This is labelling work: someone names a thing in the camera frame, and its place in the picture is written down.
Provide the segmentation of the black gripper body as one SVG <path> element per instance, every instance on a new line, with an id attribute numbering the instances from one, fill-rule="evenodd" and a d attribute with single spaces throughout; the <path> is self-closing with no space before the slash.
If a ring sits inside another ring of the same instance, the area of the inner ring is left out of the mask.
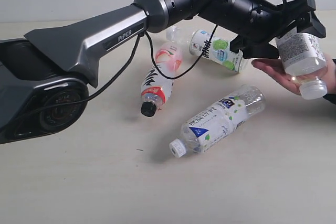
<path id="1" fill-rule="evenodd" d="M 234 0 L 230 10 L 232 28 L 237 36 L 231 51 L 275 51 L 269 44 L 295 29 L 315 34 L 315 0 L 282 0 L 279 5 L 265 0 Z"/>

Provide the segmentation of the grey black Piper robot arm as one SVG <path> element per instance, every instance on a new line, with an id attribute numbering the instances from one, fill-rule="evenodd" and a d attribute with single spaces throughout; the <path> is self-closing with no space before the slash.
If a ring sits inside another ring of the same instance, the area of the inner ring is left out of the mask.
<path id="1" fill-rule="evenodd" d="M 326 29 L 315 0 L 134 0 L 70 25 L 34 29 L 1 41 L 1 143 L 51 135 L 82 115 L 98 85 L 99 61 L 135 37 L 199 16 L 236 34 L 232 51 L 276 58 L 270 44 L 296 28 L 318 38 Z"/>

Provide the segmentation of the open human hand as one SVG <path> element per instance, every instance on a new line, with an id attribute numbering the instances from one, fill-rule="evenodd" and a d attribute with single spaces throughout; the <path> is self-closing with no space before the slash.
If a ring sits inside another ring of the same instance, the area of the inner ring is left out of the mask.
<path id="1" fill-rule="evenodd" d="M 327 63 L 327 72 L 323 76 L 323 80 L 327 85 L 328 95 L 335 95 L 335 62 L 327 53 L 324 53 L 324 57 Z M 301 95 L 299 86 L 285 72 L 281 60 L 258 58 L 254 59 L 251 64 L 254 68 L 270 76 L 286 90 L 296 95 Z"/>

